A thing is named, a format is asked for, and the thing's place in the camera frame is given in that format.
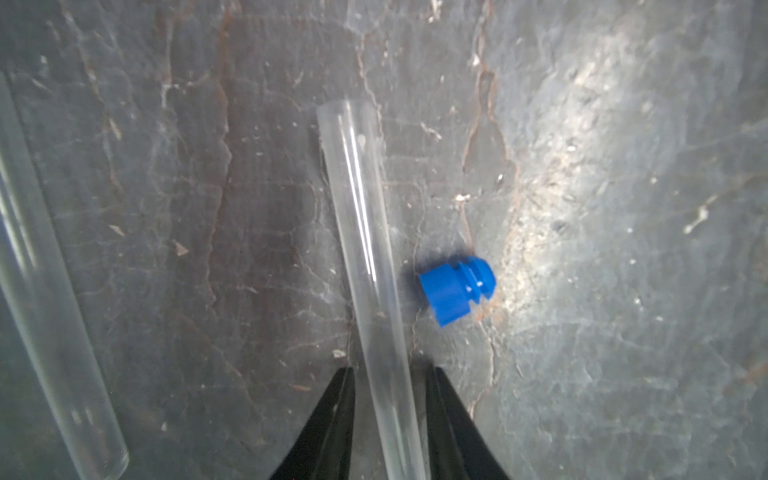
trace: gray stone surface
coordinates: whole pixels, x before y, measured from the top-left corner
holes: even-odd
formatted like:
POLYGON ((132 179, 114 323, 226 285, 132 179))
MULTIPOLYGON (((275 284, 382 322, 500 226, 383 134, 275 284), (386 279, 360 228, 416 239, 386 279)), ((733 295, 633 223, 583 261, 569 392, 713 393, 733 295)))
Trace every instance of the gray stone surface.
MULTIPOLYGON (((412 353, 512 476, 765 478, 768 2, 2 10, 125 478, 268 478, 360 364, 315 119, 343 97, 381 114, 412 353), (471 252, 498 294, 440 329, 414 272, 471 252)), ((2 319, 0 477, 74 478, 2 319)), ((359 387, 352 478, 383 479, 359 387)))

